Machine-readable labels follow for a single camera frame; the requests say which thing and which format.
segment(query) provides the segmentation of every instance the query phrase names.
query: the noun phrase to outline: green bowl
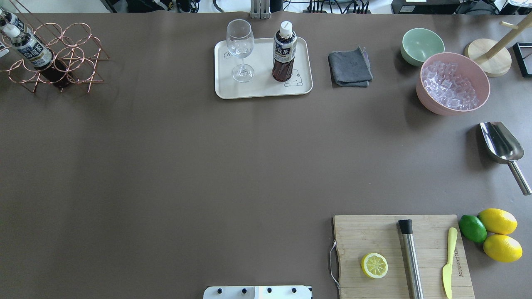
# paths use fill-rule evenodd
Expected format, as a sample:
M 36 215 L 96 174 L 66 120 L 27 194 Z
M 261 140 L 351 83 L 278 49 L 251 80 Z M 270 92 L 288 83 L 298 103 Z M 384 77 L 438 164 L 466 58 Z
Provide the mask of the green bowl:
M 425 28 L 410 29 L 403 36 L 401 55 L 412 65 L 420 67 L 434 54 L 445 51 L 443 40 L 436 33 Z

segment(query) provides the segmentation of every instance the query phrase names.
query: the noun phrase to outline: metal scoop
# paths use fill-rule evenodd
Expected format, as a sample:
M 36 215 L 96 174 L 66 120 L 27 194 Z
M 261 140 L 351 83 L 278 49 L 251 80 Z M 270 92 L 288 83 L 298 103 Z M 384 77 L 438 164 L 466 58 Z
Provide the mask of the metal scoop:
M 516 163 L 525 153 L 519 141 L 517 141 L 500 121 L 481 122 L 480 128 L 484 135 L 486 145 L 495 161 L 500 164 L 508 164 L 523 195 L 532 194 L 530 192 L 530 186 Z

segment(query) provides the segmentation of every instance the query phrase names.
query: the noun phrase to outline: wooden stand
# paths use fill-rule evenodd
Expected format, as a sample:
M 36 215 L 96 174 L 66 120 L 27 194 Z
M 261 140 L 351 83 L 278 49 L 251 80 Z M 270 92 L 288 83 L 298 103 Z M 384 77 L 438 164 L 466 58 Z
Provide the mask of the wooden stand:
M 506 22 L 500 24 L 512 28 L 500 41 L 481 38 L 472 41 L 464 50 L 464 55 L 478 63 L 488 77 L 499 77 L 510 70 L 512 57 L 505 46 L 532 25 L 532 14 L 527 15 L 517 25 Z

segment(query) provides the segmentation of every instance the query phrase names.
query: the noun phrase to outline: white tray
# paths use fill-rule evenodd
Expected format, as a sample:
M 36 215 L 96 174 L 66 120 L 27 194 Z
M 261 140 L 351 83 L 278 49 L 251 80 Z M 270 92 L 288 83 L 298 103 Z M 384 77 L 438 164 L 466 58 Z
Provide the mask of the white tray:
M 214 47 L 214 89 L 223 99 L 302 95 L 312 89 L 312 73 L 310 71 L 309 50 L 306 41 L 298 37 L 294 71 L 286 82 L 276 81 L 273 69 L 273 38 L 256 38 L 251 55 L 244 59 L 255 70 L 250 82 L 240 83 L 232 77 L 233 68 L 240 64 L 227 50 L 225 40 Z

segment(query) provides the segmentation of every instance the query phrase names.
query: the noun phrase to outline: cartoon drawing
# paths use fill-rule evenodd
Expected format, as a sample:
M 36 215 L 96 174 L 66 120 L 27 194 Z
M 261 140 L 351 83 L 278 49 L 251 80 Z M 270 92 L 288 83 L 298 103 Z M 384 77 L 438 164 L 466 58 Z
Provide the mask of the cartoon drawing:
M 301 79 L 301 75 L 296 69 L 292 71 L 292 77 L 290 77 L 290 79 L 285 82 L 285 87 L 290 86 L 303 86 L 303 79 Z

